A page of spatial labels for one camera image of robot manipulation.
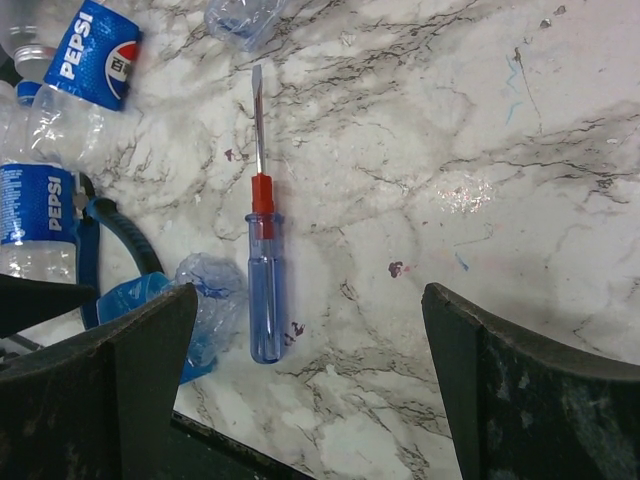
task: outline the flathead screwdriver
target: flathead screwdriver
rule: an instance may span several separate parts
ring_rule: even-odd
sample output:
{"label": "flathead screwdriver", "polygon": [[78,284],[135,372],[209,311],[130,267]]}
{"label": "flathead screwdriver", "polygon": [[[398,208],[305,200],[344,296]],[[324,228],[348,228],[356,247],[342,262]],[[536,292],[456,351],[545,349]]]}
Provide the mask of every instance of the flathead screwdriver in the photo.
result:
{"label": "flathead screwdriver", "polygon": [[282,224],[276,212],[273,182],[266,174],[262,67],[253,67],[253,104],[257,173],[251,178],[252,213],[249,224],[249,317],[251,356],[258,363],[275,363],[284,354],[286,324]]}

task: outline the bottle label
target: bottle label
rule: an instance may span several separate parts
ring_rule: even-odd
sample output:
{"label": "bottle label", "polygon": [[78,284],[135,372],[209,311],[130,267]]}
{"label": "bottle label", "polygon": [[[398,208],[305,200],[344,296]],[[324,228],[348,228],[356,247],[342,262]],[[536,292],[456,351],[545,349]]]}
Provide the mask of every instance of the bottle label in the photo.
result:
{"label": "bottle label", "polygon": [[28,240],[75,243],[73,176],[49,165],[0,167],[0,245]]}
{"label": "bottle label", "polygon": [[65,33],[45,83],[109,110],[121,110],[140,29],[86,0]]}

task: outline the dark metal piece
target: dark metal piece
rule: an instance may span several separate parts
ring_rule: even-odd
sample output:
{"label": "dark metal piece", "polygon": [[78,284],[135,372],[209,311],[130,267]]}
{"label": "dark metal piece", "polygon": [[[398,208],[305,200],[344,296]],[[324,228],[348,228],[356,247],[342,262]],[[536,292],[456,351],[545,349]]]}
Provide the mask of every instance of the dark metal piece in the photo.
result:
{"label": "dark metal piece", "polygon": [[152,478],[196,310],[184,285],[0,365],[0,478]]}
{"label": "dark metal piece", "polygon": [[41,348],[43,348],[42,345],[39,345],[36,342],[32,342],[28,338],[25,338],[21,335],[11,335],[10,337],[7,337],[7,339],[8,341],[12,342],[13,345],[16,346],[16,348],[19,348],[24,353],[35,352],[36,350],[40,350]]}
{"label": "dark metal piece", "polygon": [[465,480],[640,477],[640,367],[427,285],[422,308]]}
{"label": "dark metal piece", "polygon": [[171,419],[166,460],[154,480],[313,480],[178,412]]}
{"label": "dark metal piece", "polygon": [[0,338],[70,312],[96,299],[88,286],[36,282],[0,275]]}

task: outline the red stain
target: red stain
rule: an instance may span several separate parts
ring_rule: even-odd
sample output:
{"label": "red stain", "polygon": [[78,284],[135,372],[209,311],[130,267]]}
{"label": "red stain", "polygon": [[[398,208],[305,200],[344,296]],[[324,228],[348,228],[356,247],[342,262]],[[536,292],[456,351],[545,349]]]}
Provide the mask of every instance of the red stain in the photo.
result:
{"label": "red stain", "polygon": [[389,273],[391,274],[391,278],[398,278],[400,275],[402,275],[402,267],[404,266],[404,263],[402,262],[391,262],[389,264]]}
{"label": "red stain", "polygon": [[304,328],[306,327],[306,325],[298,325],[296,322],[291,322],[291,326],[293,327],[293,333],[296,334],[296,337],[302,335],[304,333]]}

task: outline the pliers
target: pliers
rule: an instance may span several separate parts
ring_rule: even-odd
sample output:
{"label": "pliers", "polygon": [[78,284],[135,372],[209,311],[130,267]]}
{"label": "pliers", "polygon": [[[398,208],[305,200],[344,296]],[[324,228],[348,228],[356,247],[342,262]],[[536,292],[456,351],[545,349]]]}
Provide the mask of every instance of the pliers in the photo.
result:
{"label": "pliers", "polygon": [[[75,223],[76,283],[94,288],[100,297],[100,225],[107,227],[127,248],[136,262],[140,275],[164,273],[162,264],[147,237],[127,217],[118,212],[116,202],[96,196],[93,183],[80,173],[79,188],[74,195],[74,205],[81,212]],[[84,328],[98,326],[96,302],[80,307]]]}

